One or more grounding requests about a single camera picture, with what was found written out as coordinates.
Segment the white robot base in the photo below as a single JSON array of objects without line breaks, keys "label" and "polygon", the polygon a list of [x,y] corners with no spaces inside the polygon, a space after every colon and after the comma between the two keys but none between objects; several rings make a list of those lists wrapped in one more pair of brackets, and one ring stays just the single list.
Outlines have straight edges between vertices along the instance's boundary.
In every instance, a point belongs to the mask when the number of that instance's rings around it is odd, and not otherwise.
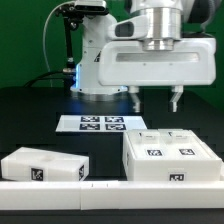
[{"label": "white robot base", "polygon": [[109,42],[107,28],[116,23],[112,15],[85,17],[83,21],[82,58],[76,65],[72,93],[90,101],[112,101],[127,91],[126,86],[103,86],[98,81],[102,48]]}]

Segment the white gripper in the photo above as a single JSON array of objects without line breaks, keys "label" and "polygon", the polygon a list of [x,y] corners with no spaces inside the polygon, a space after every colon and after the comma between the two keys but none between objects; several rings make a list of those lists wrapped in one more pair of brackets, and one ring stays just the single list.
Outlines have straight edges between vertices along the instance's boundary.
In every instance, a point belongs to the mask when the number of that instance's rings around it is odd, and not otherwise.
[{"label": "white gripper", "polygon": [[183,86],[214,82],[215,52],[214,38],[183,38],[171,51],[144,51],[140,41],[112,41],[101,51],[98,80],[104,86],[130,86],[136,113],[141,110],[137,86],[173,86],[170,105],[176,112]]}]

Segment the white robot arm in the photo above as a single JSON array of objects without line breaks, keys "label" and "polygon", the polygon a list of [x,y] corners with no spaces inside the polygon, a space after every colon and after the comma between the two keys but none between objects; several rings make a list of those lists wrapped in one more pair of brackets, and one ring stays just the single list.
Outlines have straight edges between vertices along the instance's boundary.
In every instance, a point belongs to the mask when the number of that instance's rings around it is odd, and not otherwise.
[{"label": "white robot arm", "polygon": [[131,17],[111,25],[101,50],[104,86],[169,86],[173,111],[186,86],[216,78],[216,40],[205,32],[222,0],[127,0]]}]

